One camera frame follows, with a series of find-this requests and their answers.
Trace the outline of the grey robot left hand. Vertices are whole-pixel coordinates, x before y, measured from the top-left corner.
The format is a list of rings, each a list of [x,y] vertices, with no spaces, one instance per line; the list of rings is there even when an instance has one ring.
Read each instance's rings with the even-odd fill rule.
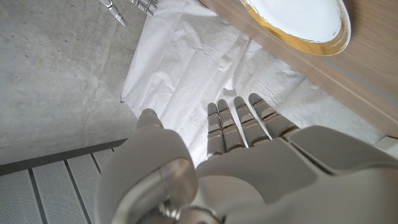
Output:
[[[154,110],[110,158],[98,223],[396,223],[397,159],[334,129],[304,129],[259,95],[208,105],[207,158],[193,164]]]

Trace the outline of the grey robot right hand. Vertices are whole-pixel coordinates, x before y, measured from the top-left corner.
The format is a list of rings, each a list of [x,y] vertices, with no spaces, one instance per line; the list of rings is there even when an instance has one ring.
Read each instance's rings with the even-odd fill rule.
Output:
[[[115,17],[118,22],[125,27],[126,21],[124,20],[122,14],[120,13],[118,7],[113,3],[112,0],[99,0],[100,3],[107,7],[108,11]],[[154,11],[157,10],[158,0],[130,0],[132,4],[141,10],[142,12],[153,16]]]

